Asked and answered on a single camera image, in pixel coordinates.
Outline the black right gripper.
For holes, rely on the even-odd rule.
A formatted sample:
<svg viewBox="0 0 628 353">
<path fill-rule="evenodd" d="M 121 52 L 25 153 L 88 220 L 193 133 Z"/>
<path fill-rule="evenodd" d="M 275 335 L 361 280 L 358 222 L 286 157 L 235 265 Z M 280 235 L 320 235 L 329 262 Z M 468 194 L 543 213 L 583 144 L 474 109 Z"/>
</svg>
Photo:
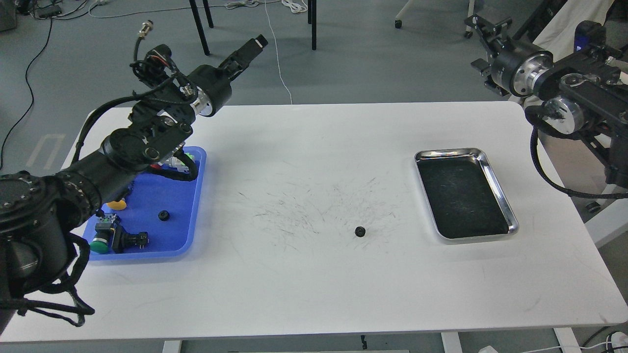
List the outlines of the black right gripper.
<svg viewBox="0 0 628 353">
<path fill-rule="evenodd" d="M 484 86 L 501 97 L 509 94 L 518 98 L 531 96 L 538 78 L 553 65 L 551 51 L 511 39 L 508 34 L 512 25 L 510 16 L 493 23 L 473 14 L 464 23 L 478 34 L 480 43 L 487 50 L 488 62 L 482 58 L 471 62 L 471 67 L 484 79 Z"/>
</svg>

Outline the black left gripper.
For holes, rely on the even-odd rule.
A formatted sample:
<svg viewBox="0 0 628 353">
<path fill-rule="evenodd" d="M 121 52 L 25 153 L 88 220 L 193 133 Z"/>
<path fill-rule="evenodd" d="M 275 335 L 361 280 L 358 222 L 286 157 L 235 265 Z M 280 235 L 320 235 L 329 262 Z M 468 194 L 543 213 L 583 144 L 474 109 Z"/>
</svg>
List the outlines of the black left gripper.
<svg viewBox="0 0 628 353">
<path fill-rule="evenodd" d="M 196 100 L 191 103 L 195 113 L 211 118 L 224 107 L 233 93 L 231 82 L 249 67 L 267 45 L 268 40 L 260 34 L 227 56 L 218 68 L 200 65 L 193 70 L 187 78 L 198 90 Z"/>
</svg>

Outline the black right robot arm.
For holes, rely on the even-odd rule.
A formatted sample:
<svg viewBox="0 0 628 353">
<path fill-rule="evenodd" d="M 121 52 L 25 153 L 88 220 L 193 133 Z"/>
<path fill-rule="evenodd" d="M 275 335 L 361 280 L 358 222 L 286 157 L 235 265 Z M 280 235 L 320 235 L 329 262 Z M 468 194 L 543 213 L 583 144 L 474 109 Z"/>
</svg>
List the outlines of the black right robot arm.
<svg viewBox="0 0 628 353">
<path fill-rule="evenodd" d="M 524 110 L 532 125 L 532 162 L 553 188 L 570 197 L 618 200 L 626 192 L 586 194 L 551 181 L 540 165 L 537 144 L 540 132 L 559 139 L 579 140 L 604 166 L 608 185 L 626 188 L 627 85 L 621 69 L 611 61 L 621 52 L 606 44 L 606 30 L 584 21 L 575 30 L 574 53 L 554 60 L 550 51 L 511 38 L 511 18 L 498 23 L 472 14 L 465 24 L 478 34 L 487 59 L 471 64 L 484 78 L 485 87 L 500 96 L 540 99 Z"/>
</svg>

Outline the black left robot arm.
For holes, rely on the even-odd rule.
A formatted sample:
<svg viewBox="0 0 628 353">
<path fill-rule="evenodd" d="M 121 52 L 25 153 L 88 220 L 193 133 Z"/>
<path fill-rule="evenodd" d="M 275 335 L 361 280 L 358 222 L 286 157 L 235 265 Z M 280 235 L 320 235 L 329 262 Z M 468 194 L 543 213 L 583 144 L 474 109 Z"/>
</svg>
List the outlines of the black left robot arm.
<svg viewBox="0 0 628 353">
<path fill-rule="evenodd" d="M 133 74 L 147 92 L 114 99 L 86 119 L 70 165 L 54 175 L 27 171 L 1 176 L 1 328 L 33 311 L 83 326 L 94 314 L 77 295 L 89 246 L 73 233 L 104 203 L 144 172 L 193 181 L 198 170 L 184 154 L 197 115 L 211 117 L 232 94 L 231 83 L 267 47 L 260 35 L 218 67 L 183 74 L 160 45 L 134 56 Z"/>
</svg>

